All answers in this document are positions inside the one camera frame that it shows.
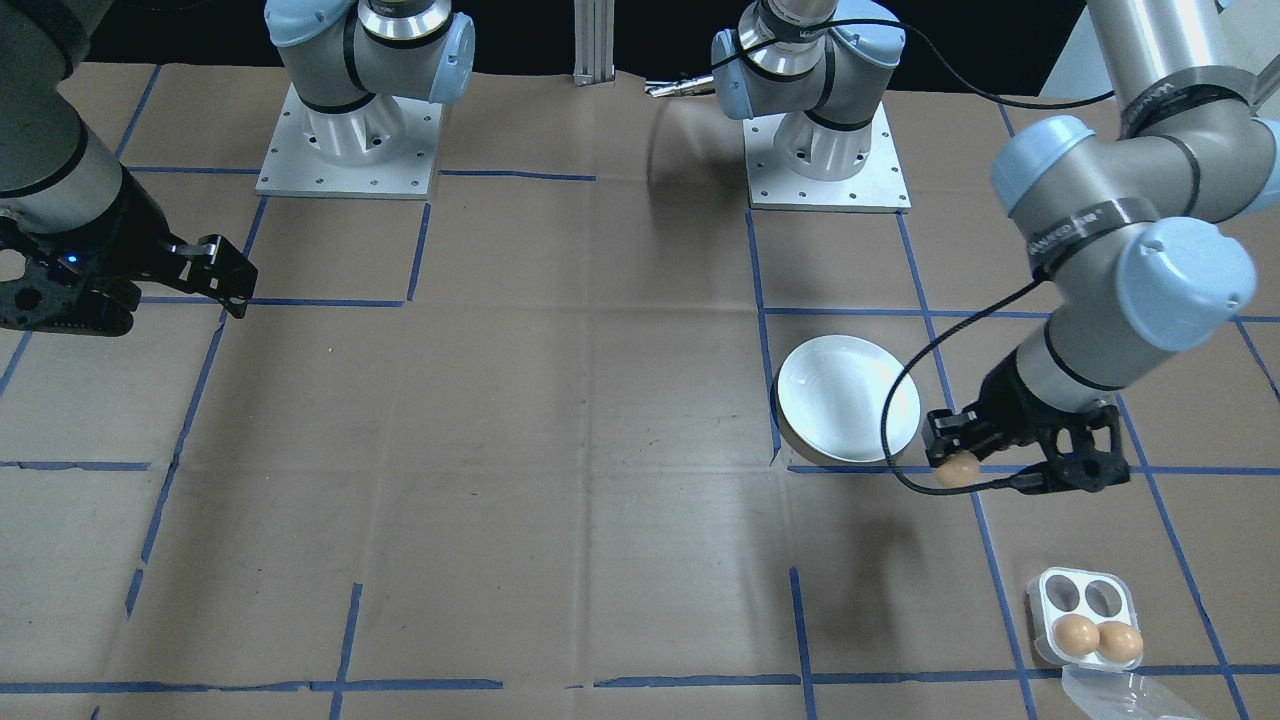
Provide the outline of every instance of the white bowl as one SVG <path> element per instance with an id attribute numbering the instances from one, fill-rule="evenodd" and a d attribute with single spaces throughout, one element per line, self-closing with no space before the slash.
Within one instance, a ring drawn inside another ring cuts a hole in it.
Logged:
<path id="1" fill-rule="evenodd" d="M 778 373 L 778 405 L 818 452 L 846 462 L 884 459 L 881 413 L 902 364 L 883 347 L 849 336 L 815 337 L 791 351 Z M 910 375 L 888 410 L 888 447 L 899 454 L 920 427 L 920 393 Z"/>

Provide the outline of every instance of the white egg carton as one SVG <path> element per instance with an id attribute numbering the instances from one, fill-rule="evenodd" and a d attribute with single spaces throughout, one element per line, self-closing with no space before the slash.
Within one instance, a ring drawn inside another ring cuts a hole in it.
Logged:
<path id="1" fill-rule="evenodd" d="M 1048 662 L 1111 671 L 1133 670 L 1142 665 L 1140 655 L 1125 664 L 1112 662 L 1097 651 L 1073 657 L 1053 638 L 1053 624 L 1064 615 L 1080 615 L 1096 624 L 1117 620 L 1140 632 L 1133 594 L 1120 578 L 1091 570 L 1050 568 L 1032 580 L 1027 594 L 1036 625 L 1036 652 Z"/>

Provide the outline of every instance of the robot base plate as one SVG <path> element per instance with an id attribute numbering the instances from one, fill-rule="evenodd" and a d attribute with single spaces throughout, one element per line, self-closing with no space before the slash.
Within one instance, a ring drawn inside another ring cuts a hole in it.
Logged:
<path id="1" fill-rule="evenodd" d="M 257 178 L 259 195 L 426 200 L 435 177 L 443 105 L 396 97 L 404 136 L 396 152 L 372 165 L 329 163 L 302 135 L 306 108 L 289 87 Z"/>
<path id="2" fill-rule="evenodd" d="M 742 120 L 746 179 L 751 208 L 828 213 L 896 213 L 911 206 L 884 105 L 872 120 L 872 150 L 861 172 L 846 181 L 823 182 L 787 168 L 773 149 L 783 115 Z"/>

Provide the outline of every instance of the white wall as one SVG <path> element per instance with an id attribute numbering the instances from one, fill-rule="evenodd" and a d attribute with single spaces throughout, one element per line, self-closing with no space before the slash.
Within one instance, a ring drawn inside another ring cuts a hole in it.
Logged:
<path id="1" fill-rule="evenodd" d="M 1220 15 L 1222 33 L 1231 46 L 1234 61 L 1260 72 L 1280 55 L 1280 3 L 1276 0 L 1235 0 Z M 1111 88 L 1107 67 L 1102 61 L 1093 22 L 1085 9 L 1071 31 L 1057 64 L 1041 90 L 1042 97 L 1093 97 Z M 1262 106 L 1262 117 L 1280 120 L 1280 94 Z"/>

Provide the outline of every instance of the egg carton lid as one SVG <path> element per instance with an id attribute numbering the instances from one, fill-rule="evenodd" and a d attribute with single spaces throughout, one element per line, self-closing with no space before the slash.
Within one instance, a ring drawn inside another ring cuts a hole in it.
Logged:
<path id="1" fill-rule="evenodd" d="M 1062 691 L 1091 720 L 1208 720 L 1151 678 L 1133 673 L 1062 667 Z"/>

